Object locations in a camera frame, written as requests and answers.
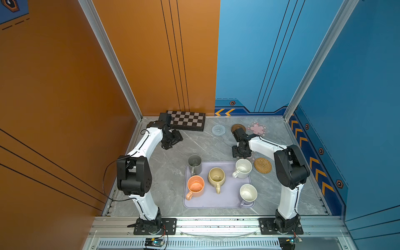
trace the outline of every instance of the orange wall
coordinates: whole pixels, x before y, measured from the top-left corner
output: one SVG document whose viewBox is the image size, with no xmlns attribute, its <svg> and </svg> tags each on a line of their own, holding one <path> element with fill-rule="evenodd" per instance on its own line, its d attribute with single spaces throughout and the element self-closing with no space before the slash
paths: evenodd
<svg viewBox="0 0 400 250">
<path fill-rule="evenodd" d="M 143 115 L 214 113 L 219 0 L 93 2 Z"/>
<path fill-rule="evenodd" d="M 28 4 L 0 25 L 0 129 L 87 184 L 0 130 L 1 249 L 81 249 L 136 120 L 78 1 Z"/>
</svg>

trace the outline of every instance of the gray mug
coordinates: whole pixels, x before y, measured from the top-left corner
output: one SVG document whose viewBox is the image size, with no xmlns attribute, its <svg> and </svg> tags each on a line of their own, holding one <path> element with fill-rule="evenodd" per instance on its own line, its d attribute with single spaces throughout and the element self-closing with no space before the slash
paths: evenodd
<svg viewBox="0 0 400 250">
<path fill-rule="evenodd" d="M 191 155 L 188 159 L 188 165 L 192 176 L 199 175 L 201 173 L 201 157 L 199 155 Z"/>
</svg>

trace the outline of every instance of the blue wall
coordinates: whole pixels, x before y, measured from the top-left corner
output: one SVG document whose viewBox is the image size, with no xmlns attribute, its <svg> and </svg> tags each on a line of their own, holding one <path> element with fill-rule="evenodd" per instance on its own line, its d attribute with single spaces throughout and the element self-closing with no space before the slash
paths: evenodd
<svg viewBox="0 0 400 250">
<path fill-rule="evenodd" d="M 221 0 L 216 99 L 237 99 L 251 112 L 287 105 L 341 4 Z"/>
<path fill-rule="evenodd" d="M 12 12 L 0 2 L 0 24 L 28 14 L 28 0 L 18 0 L 17 4 L 20 10 Z"/>
<path fill-rule="evenodd" d="M 394 249 L 400 233 L 399 13 L 397 0 L 360 1 L 300 102 L 348 187 L 360 249 Z"/>
</svg>

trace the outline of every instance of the ventilation grille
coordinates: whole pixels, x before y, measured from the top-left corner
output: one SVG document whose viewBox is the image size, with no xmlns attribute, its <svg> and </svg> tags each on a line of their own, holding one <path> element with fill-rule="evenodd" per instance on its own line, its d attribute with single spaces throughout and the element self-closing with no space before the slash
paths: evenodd
<svg viewBox="0 0 400 250">
<path fill-rule="evenodd" d="M 101 238 L 99 249 L 143 249 L 144 239 Z M 281 249 L 278 238 L 252 238 L 243 240 L 194 240 L 190 238 L 170 238 L 168 250 L 201 249 Z"/>
<path fill-rule="evenodd" d="M 144 240 L 129 238 L 101 238 L 98 248 L 125 248 L 125 249 L 143 249 Z"/>
</svg>

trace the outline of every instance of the yellow chevron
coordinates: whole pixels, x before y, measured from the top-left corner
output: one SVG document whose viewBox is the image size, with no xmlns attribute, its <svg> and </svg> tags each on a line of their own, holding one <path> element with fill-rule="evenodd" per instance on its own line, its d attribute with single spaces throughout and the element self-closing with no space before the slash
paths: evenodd
<svg viewBox="0 0 400 250">
<path fill-rule="evenodd" d="M 322 194 L 325 196 L 325 188 L 329 188 L 332 192 L 335 192 L 333 190 L 333 187 L 329 186 L 328 184 L 326 184 L 325 182 L 322 182 Z"/>
<path fill-rule="evenodd" d="M 319 169 L 315 169 L 315 180 L 318 182 L 318 174 L 322 174 L 326 177 L 326 174 Z"/>
<path fill-rule="evenodd" d="M 216 112 L 215 114 L 217 115 L 217 116 L 220 116 L 220 112 L 221 111 L 223 111 L 224 110 L 224 108 L 221 108 L 218 112 Z"/>
<path fill-rule="evenodd" d="M 234 108 L 233 109 L 231 109 L 231 110 L 229 110 L 228 112 L 226 112 L 225 114 L 227 115 L 227 116 L 230 116 L 230 112 L 232 112 L 233 110 L 235 110 Z"/>
<path fill-rule="evenodd" d="M 298 124 L 299 122 L 298 122 L 298 121 L 295 121 L 295 120 L 292 121 L 292 130 L 293 130 L 293 124 L 294 124 L 294 123 L 297 123 L 297 124 Z"/>
<path fill-rule="evenodd" d="M 296 137 L 296 139 L 297 139 L 297 132 L 303 132 L 301 129 L 299 129 L 299 128 L 297 128 L 297 129 L 295 129 L 295 131 L 296 131 L 296 133 L 295 133 L 295 137 Z"/>
<path fill-rule="evenodd" d="M 320 163 L 317 159 L 310 157 L 310 168 L 312 169 L 312 163 L 316 162 L 316 163 Z"/>
<path fill-rule="evenodd" d="M 301 137 L 301 136 L 300 136 L 300 148 L 301 148 L 301 143 L 302 143 L 302 141 L 308 142 L 307 138 L 304 138 L 304 137 Z"/>
</svg>

